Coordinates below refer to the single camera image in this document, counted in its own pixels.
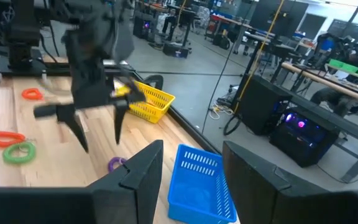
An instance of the ceiling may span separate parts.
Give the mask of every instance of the ceiling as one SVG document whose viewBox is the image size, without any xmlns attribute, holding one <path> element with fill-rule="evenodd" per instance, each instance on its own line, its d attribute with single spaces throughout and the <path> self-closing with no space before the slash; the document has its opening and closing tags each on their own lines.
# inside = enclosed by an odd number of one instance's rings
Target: ceiling
<svg viewBox="0 0 358 224">
<path fill-rule="evenodd" d="M 354 6 L 357 7 L 358 6 L 358 0 L 327 0 L 327 1 L 323 1 L 323 0 L 308 0 L 308 2 L 315 2 L 318 4 L 325 4 L 326 2 L 330 2 L 331 4 L 335 5 L 347 5 L 347 6 Z"/>
</svg>

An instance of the blue basket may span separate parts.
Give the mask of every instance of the blue basket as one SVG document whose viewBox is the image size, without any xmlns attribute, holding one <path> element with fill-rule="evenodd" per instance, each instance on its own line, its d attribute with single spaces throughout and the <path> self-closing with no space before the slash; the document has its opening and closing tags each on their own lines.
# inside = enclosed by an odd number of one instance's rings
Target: blue basket
<svg viewBox="0 0 358 224">
<path fill-rule="evenodd" d="M 179 145 L 168 193 L 168 216 L 194 224 L 237 220 L 224 178 L 222 156 Z"/>
</svg>

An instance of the green ring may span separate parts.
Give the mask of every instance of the green ring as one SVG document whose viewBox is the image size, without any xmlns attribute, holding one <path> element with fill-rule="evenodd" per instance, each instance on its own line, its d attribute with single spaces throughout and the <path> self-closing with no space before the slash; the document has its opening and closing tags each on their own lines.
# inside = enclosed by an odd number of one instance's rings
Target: green ring
<svg viewBox="0 0 358 224">
<path fill-rule="evenodd" d="M 20 148 L 28 149 L 27 155 L 23 157 L 13 157 L 11 156 L 15 150 L 19 150 Z M 10 164 L 23 164 L 26 162 L 30 162 L 35 157 L 35 146 L 31 142 L 21 142 L 18 144 L 11 145 L 7 147 L 2 157 L 4 161 Z"/>
</svg>

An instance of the gray floor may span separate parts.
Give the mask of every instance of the gray floor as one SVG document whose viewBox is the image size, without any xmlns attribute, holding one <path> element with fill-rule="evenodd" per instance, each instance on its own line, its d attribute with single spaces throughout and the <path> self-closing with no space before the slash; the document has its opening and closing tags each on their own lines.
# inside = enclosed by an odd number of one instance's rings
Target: gray floor
<svg viewBox="0 0 358 224">
<path fill-rule="evenodd" d="M 63 34 L 64 27 L 54 24 L 55 33 L 58 39 Z M 222 72 L 228 50 L 213 46 L 202 35 L 191 33 L 192 54 L 187 59 L 167 57 L 161 51 L 150 47 L 146 41 L 134 37 L 135 52 L 129 59 L 129 63 L 141 72 L 176 72 L 183 74 L 162 74 L 164 77 L 163 90 L 176 96 L 173 106 L 187 118 L 194 127 L 200 131 L 204 125 L 204 118 L 207 113 L 208 103 L 213 94 L 214 88 Z M 51 49 L 51 38 L 47 38 L 47 47 Z M 64 56 L 64 47 L 59 44 L 59 51 Z M 244 73 L 249 57 L 243 55 L 231 55 L 228 60 L 224 75 L 221 77 L 218 87 L 213 96 L 223 96 L 227 93 L 230 84 L 238 84 L 241 80 L 239 74 Z M 212 75 L 187 75 L 185 73 L 211 73 Z M 291 78 L 288 78 L 285 85 L 291 85 Z M 306 93 L 306 98 L 322 88 L 323 86 L 314 83 Z M 229 115 L 222 113 L 219 120 L 213 120 L 209 116 L 205 122 L 204 135 L 217 147 L 221 148 L 224 140 L 233 141 L 248 150 L 258 154 L 266 160 L 284 168 L 285 170 L 298 175 L 312 183 L 320 185 L 328 190 L 341 191 L 358 189 L 358 181 L 353 184 L 342 184 L 326 175 L 320 168 L 312 166 L 306 169 L 298 167 L 289 157 L 284 155 L 276 147 L 269 144 L 267 138 L 254 136 L 241 124 L 240 128 L 229 136 L 223 136 L 222 127 L 226 124 Z M 358 116 L 348 116 L 347 119 L 358 124 Z M 349 147 L 358 153 L 358 140 L 349 138 Z M 355 159 L 342 150 L 333 146 L 319 162 L 319 166 L 335 178 L 340 178 L 353 163 Z"/>
</svg>

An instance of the purple led light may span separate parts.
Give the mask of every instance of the purple led light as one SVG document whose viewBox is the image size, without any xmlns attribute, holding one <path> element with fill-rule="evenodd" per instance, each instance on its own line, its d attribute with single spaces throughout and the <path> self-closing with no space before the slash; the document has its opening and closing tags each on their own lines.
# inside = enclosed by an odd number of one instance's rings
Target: purple led light
<svg viewBox="0 0 358 224">
<path fill-rule="evenodd" d="M 292 118 L 292 114 L 288 114 L 287 117 L 285 118 L 285 122 L 289 122 Z"/>
<path fill-rule="evenodd" d="M 303 121 L 298 122 L 298 127 L 299 128 L 303 128 L 304 126 L 305 126 L 305 122 L 303 122 Z"/>
</svg>

